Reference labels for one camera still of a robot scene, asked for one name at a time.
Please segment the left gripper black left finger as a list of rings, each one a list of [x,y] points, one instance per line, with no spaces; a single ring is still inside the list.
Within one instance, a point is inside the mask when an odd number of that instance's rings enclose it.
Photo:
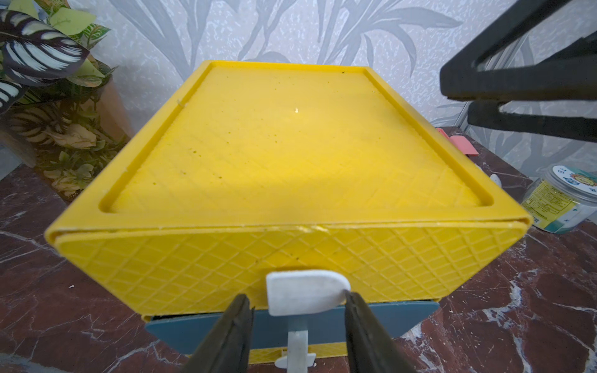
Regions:
[[[253,329],[249,298],[237,295],[181,372],[247,372]]]

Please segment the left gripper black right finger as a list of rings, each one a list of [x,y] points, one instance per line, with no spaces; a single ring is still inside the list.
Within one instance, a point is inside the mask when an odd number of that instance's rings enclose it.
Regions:
[[[412,372],[373,311],[356,292],[344,291],[345,330],[350,372]]]

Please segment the yellow drawer cabinet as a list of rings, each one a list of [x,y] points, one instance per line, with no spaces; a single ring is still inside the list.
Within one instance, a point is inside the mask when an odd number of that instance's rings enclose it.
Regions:
[[[531,219],[373,70],[205,62],[51,226],[460,222]]]

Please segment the yellow top drawer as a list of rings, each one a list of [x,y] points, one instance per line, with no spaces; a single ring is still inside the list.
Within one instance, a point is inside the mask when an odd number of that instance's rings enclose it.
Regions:
[[[267,308],[273,272],[329,270],[367,302],[444,298],[516,244],[524,222],[66,231],[46,240],[140,315]]]

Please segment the yellow drawer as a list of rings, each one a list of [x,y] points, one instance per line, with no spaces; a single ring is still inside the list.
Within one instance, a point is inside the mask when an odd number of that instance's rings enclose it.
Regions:
[[[287,372],[288,363],[301,361],[305,366],[304,370],[298,372],[312,371],[318,360],[331,357],[346,357],[348,355],[345,342],[310,344],[306,342],[292,342],[290,348],[266,348],[250,351],[249,368],[262,372],[262,368],[272,368],[273,372]]]
[[[516,244],[524,222],[66,231],[46,240],[140,315],[267,308],[273,272],[329,270],[367,302],[444,298]]]

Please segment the yellow bottom drawer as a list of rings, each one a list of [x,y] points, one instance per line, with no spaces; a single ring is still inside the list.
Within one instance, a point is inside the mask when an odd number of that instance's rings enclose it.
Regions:
[[[290,348],[266,348],[250,351],[249,368],[262,372],[262,368],[272,368],[273,372],[287,372],[288,363],[301,361],[305,366],[304,370],[298,372],[312,371],[318,360],[331,357],[346,357],[348,355],[345,342],[310,344],[306,342],[292,342]]]

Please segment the blue middle drawer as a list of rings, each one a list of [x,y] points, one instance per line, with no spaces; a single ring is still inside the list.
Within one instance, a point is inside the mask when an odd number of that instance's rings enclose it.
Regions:
[[[432,301],[372,303],[368,306],[386,332],[398,338],[439,309]],[[304,316],[273,317],[266,310],[254,312],[251,347],[253,349],[285,348],[292,326],[309,331],[311,346],[340,343],[346,340],[345,308]],[[145,329],[181,354],[193,354],[216,322],[219,313],[154,316]]]

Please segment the pink plastic scoop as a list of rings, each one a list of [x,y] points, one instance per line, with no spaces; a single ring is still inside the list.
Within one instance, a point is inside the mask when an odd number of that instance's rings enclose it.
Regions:
[[[455,148],[457,148],[463,155],[466,156],[478,156],[479,152],[475,149],[474,145],[462,135],[448,135],[441,127],[437,127],[436,130],[446,138]]]

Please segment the white work glove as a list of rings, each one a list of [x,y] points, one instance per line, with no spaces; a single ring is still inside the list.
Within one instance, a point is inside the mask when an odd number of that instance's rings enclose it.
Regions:
[[[502,181],[497,174],[491,174],[490,179],[500,188],[502,188]]]

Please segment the artificial plant in vase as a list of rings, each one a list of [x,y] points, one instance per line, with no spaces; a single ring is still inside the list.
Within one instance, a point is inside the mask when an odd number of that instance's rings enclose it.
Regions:
[[[109,30],[66,1],[1,4],[1,143],[63,200],[74,200],[134,133],[92,55]]]

